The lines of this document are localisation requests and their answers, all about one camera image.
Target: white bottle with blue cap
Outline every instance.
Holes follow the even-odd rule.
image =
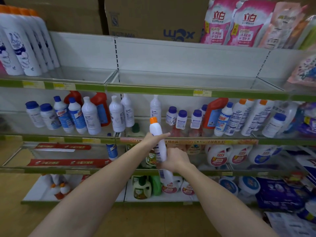
[[[184,130],[187,119],[188,119],[187,112],[185,110],[180,110],[177,116],[176,128]]]
[[[169,107],[169,110],[166,114],[166,123],[169,125],[175,125],[177,121],[177,108],[175,106]]]
[[[71,116],[71,119],[73,120],[76,129],[79,134],[83,134],[87,131],[87,125],[83,117],[83,113],[81,111],[81,105],[76,102],[75,98],[70,97],[69,98],[69,106],[68,110]]]
[[[61,127],[61,123],[58,119],[56,112],[49,103],[40,105],[40,115],[42,116],[45,125],[49,130],[56,130]]]
[[[200,129],[201,122],[202,122],[202,111],[194,110],[194,112],[191,115],[191,125],[190,125],[190,127],[192,129]]]
[[[262,130],[262,134],[265,137],[273,138],[283,127],[285,119],[286,115],[281,113],[275,114],[274,117],[269,120],[267,125]]]
[[[222,109],[222,112],[218,118],[217,124],[214,129],[214,134],[216,136],[222,136],[224,134],[226,125],[229,121],[229,118],[233,114],[233,109],[232,109],[233,103],[229,102],[227,105]]]
[[[43,118],[40,115],[40,107],[36,101],[29,101],[25,103],[26,105],[26,112],[30,116],[33,124],[35,127],[44,127],[45,123]]]
[[[202,106],[202,108],[200,109],[200,111],[202,111],[202,118],[204,117],[205,113],[206,113],[206,109],[207,109],[207,104],[204,104]]]
[[[82,113],[87,124],[88,132],[90,135],[97,135],[101,132],[98,109],[95,104],[90,101],[89,96],[85,96],[83,100]]]
[[[109,154],[109,159],[114,161],[118,158],[118,148],[116,144],[108,145],[106,144],[107,153]]]
[[[54,96],[55,104],[54,109],[60,120],[61,126],[66,133],[74,131],[74,126],[71,121],[70,114],[67,109],[67,105],[61,100],[60,96]]]

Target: right arm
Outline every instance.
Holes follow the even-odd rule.
[[[167,161],[157,167],[177,172],[190,183],[207,217],[222,236],[278,236],[236,196],[191,164],[186,152],[169,148]]]

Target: yellow sticker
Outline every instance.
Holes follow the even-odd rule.
[[[205,32],[210,33],[210,25],[207,21],[205,21]]]
[[[232,176],[232,172],[222,172],[222,176]]]
[[[65,138],[58,136],[49,136],[48,142],[65,142]]]
[[[258,172],[257,176],[267,176],[268,172]]]
[[[100,144],[101,140],[98,138],[82,138],[82,143]]]
[[[74,83],[67,82],[53,82],[53,86],[55,90],[67,90],[67,91],[75,91],[76,85]]]
[[[45,89],[44,82],[40,80],[23,80],[22,84],[24,88]]]
[[[193,96],[207,96],[207,97],[212,97],[212,91],[210,90],[194,90],[193,91]]]
[[[231,35],[232,36],[235,36],[237,34],[237,31],[238,31],[238,27],[239,25],[237,23],[234,24],[234,27],[232,29],[232,32],[231,32]]]
[[[6,141],[23,141],[23,137],[21,135],[5,135],[4,139]]]

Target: bottle cap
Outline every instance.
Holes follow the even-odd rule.
[[[60,102],[61,98],[60,98],[60,96],[54,96],[54,100],[55,100],[55,102]]]
[[[29,9],[31,16],[35,16],[35,17],[39,17],[37,11],[33,10],[33,9]]]
[[[49,103],[41,104],[40,110],[41,111],[51,111],[53,107]]]
[[[171,114],[175,114],[177,113],[177,108],[175,106],[171,106],[169,107],[169,110],[168,110]]]
[[[39,107],[38,103],[34,100],[25,103],[25,105],[26,105],[26,109],[34,109],[36,107]]]
[[[193,115],[196,117],[201,117],[202,116],[202,111],[201,110],[194,110]]]
[[[178,116],[180,117],[187,117],[187,112],[185,110],[180,110]]]
[[[0,5],[0,13],[10,14],[10,9],[6,5]]]
[[[206,109],[207,109],[207,104],[204,104],[204,105],[202,106],[202,111],[206,111]]]
[[[285,121],[286,115],[284,115],[282,113],[277,113],[277,114],[274,115],[273,118],[278,120],[278,121]]]
[[[144,186],[146,184],[146,176],[142,176],[138,179],[138,183],[140,186]]]
[[[268,102],[267,100],[261,100],[261,101],[260,101],[260,104],[261,104],[261,105],[266,105],[267,102]]]
[[[19,8],[19,10],[20,10],[21,14],[24,15],[24,16],[30,16],[31,15],[30,11],[28,9],[26,9],[26,8]]]
[[[70,102],[70,103],[75,103],[75,102],[76,102],[76,99],[73,98],[73,97],[69,97],[69,102]]]
[[[244,104],[246,104],[246,101],[247,101],[246,99],[240,99],[240,100],[239,100],[239,103],[242,104],[242,105],[244,105]]]
[[[18,7],[9,6],[10,13],[15,15],[21,15],[21,12]]]
[[[229,103],[227,103],[227,105],[226,105],[228,108],[231,108],[232,106],[233,106],[233,103],[232,102],[229,102]]]
[[[83,100],[84,100],[84,102],[90,102],[90,97],[89,97],[89,96],[85,96],[85,97],[83,98]]]
[[[149,119],[150,123],[153,124],[153,123],[158,123],[158,120],[157,120],[157,117],[152,117]]]
[[[138,124],[138,123],[135,123],[135,124],[132,126],[132,132],[133,132],[133,133],[138,133],[139,131],[140,131],[139,124]]]

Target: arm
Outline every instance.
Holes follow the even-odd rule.
[[[142,142],[75,188],[29,237],[93,236],[140,162],[169,135],[148,133]]]
[[[278,236],[236,196],[202,174],[178,148],[169,148],[167,161],[157,167],[178,172],[190,183],[207,217],[222,236]]]

